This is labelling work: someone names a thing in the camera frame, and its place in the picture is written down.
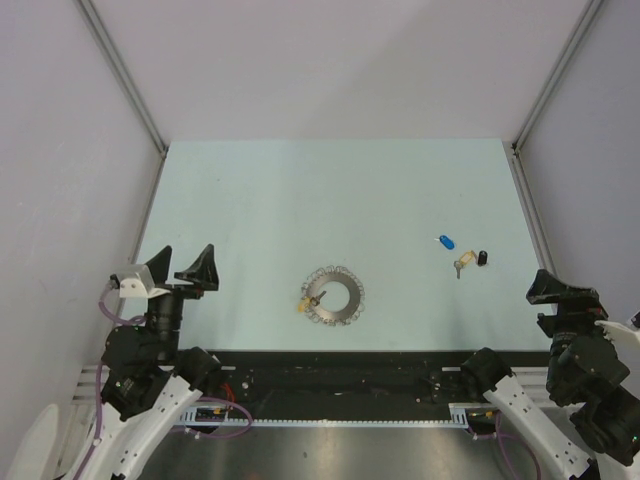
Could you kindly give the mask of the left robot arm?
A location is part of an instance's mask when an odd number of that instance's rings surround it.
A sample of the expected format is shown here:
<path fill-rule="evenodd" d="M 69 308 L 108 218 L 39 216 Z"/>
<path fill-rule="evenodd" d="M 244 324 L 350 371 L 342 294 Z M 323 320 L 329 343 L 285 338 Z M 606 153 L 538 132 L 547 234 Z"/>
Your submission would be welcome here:
<path fill-rule="evenodd" d="M 179 348 L 185 302 L 219 288 L 214 247 L 174 274 L 171 257 L 165 246 L 116 271 L 101 294 L 113 328 L 96 369 L 95 423 L 68 479 L 138 478 L 182 411 L 220 390 L 220 362 L 202 348 Z"/>

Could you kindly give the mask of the yellow key tag key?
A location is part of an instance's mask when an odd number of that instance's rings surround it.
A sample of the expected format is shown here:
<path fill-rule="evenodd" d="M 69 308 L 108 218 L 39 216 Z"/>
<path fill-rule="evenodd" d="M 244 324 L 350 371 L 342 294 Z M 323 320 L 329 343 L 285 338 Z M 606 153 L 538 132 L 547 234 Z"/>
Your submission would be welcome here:
<path fill-rule="evenodd" d="M 307 310 L 311 309 L 312 307 L 317 307 L 320 305 L 322 298 L 326 295 L 326 291 L 322 291 L 321 293 L 315 295 L 315 296 L 306 296 L 303 297 L 298 306 L 297 306 L 297 311 L 299 313 L 303 313 L 306 312 Z"/>

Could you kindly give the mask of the metal disc with keyrings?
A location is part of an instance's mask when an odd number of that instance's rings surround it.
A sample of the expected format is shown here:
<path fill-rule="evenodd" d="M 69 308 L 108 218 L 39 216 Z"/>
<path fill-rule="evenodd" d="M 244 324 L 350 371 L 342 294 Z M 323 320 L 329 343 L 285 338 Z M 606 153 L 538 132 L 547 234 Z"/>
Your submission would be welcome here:
<path fill-rule="evenodd" d="M 344 266 L 329 265 L 312 272 L 301 286 L 300 300 L 322 291 L 326 291 L 326 295 L 320 305 L 302 313 L 314 323 L 347 326 L 355 322 L 364 311 L 364 285 Z"/>

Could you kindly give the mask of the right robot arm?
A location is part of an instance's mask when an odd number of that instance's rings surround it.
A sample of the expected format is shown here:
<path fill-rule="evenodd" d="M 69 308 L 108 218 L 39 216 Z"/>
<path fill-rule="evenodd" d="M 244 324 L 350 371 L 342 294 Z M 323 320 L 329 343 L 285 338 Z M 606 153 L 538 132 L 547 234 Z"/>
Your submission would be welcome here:
<path fill-rule="evenodd" d="M 638 347 L 638 317 L 609 320 L 595 289 L 571 286 L 545 269 L 537 271 L 526 299 L 556 307 L 537 317 L 551 341 L 545 388 L 556 406 L 578 408 L 569 420 L 586 446 L 553 423 L 489 348 L 462 364 L 463 393 L 495 406 L 558 479 L 638 478 L 639 398 L 623 385 L 630 370 L 617 353 L 620 346 Z"/>

